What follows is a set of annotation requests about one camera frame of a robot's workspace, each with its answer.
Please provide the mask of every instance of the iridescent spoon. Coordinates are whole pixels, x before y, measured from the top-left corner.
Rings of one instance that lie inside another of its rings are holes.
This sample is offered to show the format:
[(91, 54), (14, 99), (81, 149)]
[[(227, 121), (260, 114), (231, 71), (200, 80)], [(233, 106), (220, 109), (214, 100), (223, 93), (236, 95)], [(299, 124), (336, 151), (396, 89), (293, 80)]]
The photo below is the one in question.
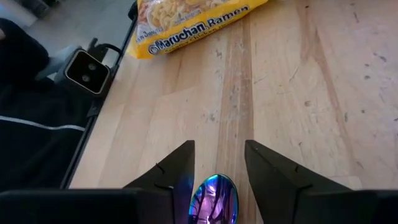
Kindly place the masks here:
[(233, 224), (239, 211), (238, 192), (232, 180), (216, 174), (207, 178), (191, 199), (189, 224)]

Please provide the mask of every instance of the white stripe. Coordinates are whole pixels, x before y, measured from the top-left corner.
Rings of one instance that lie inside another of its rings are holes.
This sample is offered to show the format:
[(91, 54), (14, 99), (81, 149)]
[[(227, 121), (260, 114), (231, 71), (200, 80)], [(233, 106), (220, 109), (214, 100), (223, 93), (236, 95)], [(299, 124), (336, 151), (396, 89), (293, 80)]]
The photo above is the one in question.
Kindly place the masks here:
[(10, 117), (1, 116), (1, 115), (0, 115), (0, 120), (19, 123), (19, 124), (26, 124), (26, 125), (30, 125), (30, 126), (35, 126), (37, 128), (48, 129), (48, 130), (75, 129), (78, 131), (85, 131), (85, 128), (77, 126), (77, 125), (71, 125), (71, 124), (58, 126), (58, 127), (51, 127), (51, 126), (46, 126), (46, 125), (39, 124), (39, 123), (36, 123), (33, 121), (27, 121), (27, 120), (19, 119), (19, 118), (10, 118)]

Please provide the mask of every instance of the maruchan ramen package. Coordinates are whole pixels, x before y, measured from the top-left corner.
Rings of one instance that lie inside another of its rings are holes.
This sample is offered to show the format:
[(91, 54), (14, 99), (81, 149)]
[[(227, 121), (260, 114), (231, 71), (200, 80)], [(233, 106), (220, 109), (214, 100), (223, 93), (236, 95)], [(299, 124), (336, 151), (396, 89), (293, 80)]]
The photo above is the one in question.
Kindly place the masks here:
[(128, 52), (165, 54), (234, 22), (268, 0), (138, 0), (138, 22)]

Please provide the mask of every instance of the black device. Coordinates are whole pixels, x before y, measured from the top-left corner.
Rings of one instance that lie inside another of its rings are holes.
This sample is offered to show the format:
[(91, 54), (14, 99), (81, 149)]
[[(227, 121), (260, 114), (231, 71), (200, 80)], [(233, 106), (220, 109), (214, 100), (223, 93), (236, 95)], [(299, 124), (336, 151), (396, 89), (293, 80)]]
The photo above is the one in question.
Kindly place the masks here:
[(64, 73), (67, 79), (94, 95), (101, 94), (110, 79), (110, 69), (82, 49), (75, 52)]

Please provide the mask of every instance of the butcher block table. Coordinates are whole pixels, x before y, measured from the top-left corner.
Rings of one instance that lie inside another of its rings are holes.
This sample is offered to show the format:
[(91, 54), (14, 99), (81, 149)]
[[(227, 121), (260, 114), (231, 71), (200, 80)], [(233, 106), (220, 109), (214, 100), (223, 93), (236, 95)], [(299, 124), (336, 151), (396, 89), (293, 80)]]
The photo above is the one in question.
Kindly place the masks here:
[(126, 54), (71, 188), (121, 188), (186, 140), (195, 186), (238, 188), (260, 223), (244, 141), (352, 189), (398, 188), (398, 1), (270, 0), (168, 55)]

